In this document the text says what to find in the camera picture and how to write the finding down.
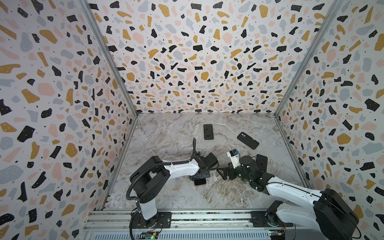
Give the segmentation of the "black phone case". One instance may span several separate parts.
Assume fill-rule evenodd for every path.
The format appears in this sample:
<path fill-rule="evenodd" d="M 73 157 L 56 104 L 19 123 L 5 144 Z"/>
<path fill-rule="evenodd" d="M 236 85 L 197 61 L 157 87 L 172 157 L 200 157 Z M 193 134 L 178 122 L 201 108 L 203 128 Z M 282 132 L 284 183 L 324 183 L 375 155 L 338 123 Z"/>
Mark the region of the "black phone case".
<path fill-rule="evenodd" d="M 250 137 L 248 134 L 244 132 L 241 132 L 237 136 L 237 139 L 243 144 L 245 144 L 246 146 L 248 146 L 249 148 L 251 148 L 252 150 L 255 150 L 260 144 L 258 141 L 256 141 L 255 139 L 253 139 L 252 137 Z"/>

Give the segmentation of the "left circuit board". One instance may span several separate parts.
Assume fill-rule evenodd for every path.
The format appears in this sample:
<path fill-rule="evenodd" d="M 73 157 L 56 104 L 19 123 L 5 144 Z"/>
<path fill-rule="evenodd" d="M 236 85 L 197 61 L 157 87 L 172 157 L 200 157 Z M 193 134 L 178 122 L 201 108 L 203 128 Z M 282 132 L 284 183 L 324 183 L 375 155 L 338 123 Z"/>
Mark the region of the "left circuit board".
<path fill-rule="evenodd" d="M 139 234 L 139 240 L 157 240 L 159 238 L 159 232 L 142 232 Z"/>

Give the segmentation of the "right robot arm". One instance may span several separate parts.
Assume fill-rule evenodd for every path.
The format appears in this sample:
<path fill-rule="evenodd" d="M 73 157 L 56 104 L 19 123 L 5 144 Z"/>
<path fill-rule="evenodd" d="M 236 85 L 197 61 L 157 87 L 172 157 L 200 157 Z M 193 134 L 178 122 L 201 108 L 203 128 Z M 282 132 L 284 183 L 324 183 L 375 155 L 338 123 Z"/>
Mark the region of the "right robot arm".
<path fill-rule="evenodd" d="M 267 172 L 266 156 L 236 154 L 230 159 L 226 167 L 217 169 L 224 180 L 240 179 L 254 190 L 277 198 L 265 212 L 266 224 L 304 226 L 328 240 L 355 239 L 359 218 L 334 190 L 312 190 L 288 183 Z"/>

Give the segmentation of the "circuit board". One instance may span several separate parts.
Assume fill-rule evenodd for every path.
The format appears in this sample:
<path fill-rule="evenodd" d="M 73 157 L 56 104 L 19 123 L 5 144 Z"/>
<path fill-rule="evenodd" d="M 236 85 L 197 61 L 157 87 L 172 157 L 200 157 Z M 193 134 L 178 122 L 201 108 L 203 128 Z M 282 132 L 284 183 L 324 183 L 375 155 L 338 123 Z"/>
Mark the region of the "circuit board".
<path fill-rule="evenodd" d="M 157 240 L 159 238 L 159 232 L 142 232 L 139 234 L 139 240 Z"/>
<path fill-rule="evenodd" d="M 270 230 L 269 236 L 270 236 L 271 240 L 285 240 L 286 239 L 286 233 L 284 231 Z"/>

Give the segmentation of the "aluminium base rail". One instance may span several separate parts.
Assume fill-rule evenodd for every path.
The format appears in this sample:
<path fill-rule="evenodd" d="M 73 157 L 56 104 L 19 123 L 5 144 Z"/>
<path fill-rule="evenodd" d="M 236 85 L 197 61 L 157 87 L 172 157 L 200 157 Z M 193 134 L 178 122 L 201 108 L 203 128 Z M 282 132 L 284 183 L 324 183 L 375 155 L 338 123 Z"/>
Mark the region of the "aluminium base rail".
<path fill-rule="evenodd" d="M 324 240 L 303 226 L 254 228 L 251 211 L 263 210 L 163 210 L 171 212 L 169 229 L 133 229 L 132 210 L 94 211 L 84 227 L 83 240 L 139 240 L 142 232 L 159 232 L 158 240 L 270 240 L 269 231 L 284 231 L 286 240 Z"/>

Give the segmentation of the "silver edged phone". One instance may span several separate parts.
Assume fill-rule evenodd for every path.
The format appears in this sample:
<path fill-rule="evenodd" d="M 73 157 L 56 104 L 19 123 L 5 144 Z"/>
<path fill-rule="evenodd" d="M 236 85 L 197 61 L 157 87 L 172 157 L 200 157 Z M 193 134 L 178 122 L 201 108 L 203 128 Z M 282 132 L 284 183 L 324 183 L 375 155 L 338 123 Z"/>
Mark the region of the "silver edged phone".
<path fill-rule="evenodd" d="M 202 186 L 202 185 L 205 185 L 206 183 L 207 183 L 206 179 L 194 180 L 195 186 Z"/>

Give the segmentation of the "blue edged phone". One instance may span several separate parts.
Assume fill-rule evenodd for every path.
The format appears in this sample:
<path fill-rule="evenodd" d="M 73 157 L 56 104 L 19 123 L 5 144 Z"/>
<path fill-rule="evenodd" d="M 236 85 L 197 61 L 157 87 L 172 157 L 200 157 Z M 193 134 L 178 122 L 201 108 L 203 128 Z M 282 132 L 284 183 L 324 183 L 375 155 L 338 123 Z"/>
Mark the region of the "blue edged phone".
<path fill-rule="evenodd" d="M 263 155 L 257 155 L 256 162 L 258 166 L 258 174 L 261 175 L 262 173 L 266 173 L 267 165 L 268 165 L 268 157 Z"/>

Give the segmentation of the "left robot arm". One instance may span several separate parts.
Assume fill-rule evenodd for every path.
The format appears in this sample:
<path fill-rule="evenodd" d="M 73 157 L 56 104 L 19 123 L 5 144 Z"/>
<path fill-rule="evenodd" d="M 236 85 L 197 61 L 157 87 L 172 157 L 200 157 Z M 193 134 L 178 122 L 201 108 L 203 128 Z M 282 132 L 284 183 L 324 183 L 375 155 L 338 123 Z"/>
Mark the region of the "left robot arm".
<path fill-rule="evenodd" d="M 212 153 L 203 157 L 194 152 L 190 159 L 176 162 L 153 156 L 131 175 L 126 199 L 135 202 L 142 219 L 151 220 L 158 214 L 156 197 L 169 180 L 189 177 L 193 182 L 204 182 L 218 166 Z"/>

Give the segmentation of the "right circuit board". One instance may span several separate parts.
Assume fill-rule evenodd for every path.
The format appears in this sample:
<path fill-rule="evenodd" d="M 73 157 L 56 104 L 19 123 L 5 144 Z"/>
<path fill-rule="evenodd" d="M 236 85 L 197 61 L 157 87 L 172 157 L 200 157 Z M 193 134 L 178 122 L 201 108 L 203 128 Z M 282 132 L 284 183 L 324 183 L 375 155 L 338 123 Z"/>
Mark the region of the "right circuit board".
<path fill-rule="evenodd" d="M 286 239 L 286 233 L 284 231 L 270 230 L 269 236 L 270 236 L 271 240 L 285 240 Z"/>

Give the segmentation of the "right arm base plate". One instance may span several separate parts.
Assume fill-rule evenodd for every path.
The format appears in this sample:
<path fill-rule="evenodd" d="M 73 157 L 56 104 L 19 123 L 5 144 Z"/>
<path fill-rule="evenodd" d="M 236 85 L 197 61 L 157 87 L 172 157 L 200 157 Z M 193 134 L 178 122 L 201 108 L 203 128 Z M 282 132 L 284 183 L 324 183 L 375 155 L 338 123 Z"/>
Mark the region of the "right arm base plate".
<path fill-rule="evenodd" d="M 251 211 L 250 213 L 250 222 L 254 228 L 283 228 L 294 226 L 292 223 L 283 223 L 277 218 L 270 220 L 266 211 Z"/>

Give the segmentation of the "purple edged phone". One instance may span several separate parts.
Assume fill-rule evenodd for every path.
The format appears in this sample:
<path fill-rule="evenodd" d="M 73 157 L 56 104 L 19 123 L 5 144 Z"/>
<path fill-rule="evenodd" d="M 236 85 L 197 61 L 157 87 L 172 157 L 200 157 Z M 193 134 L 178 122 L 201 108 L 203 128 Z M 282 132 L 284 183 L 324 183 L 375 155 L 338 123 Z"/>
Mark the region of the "purple edged phone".
<path fill-rule="evenodd" d="M 212 124 L 206 124 L 203 126 L 204 130 L 204 139 L 205 140 L 213 140 L 214 139 L 214 131 Z"/>

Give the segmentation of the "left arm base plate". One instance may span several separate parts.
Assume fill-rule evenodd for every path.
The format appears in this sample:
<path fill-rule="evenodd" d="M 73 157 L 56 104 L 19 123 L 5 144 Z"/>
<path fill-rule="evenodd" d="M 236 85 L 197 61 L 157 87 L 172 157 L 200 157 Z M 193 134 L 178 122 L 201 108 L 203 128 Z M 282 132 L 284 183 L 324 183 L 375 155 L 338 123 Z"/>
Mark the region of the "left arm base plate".
<path fill-rule="evenodd" d="M 145 220 L 139 212 L 132 213 L 130 226 L 133 229 L 169 229 L 171 227 L 172 213 L 158 212 L 154 217 Z"/>

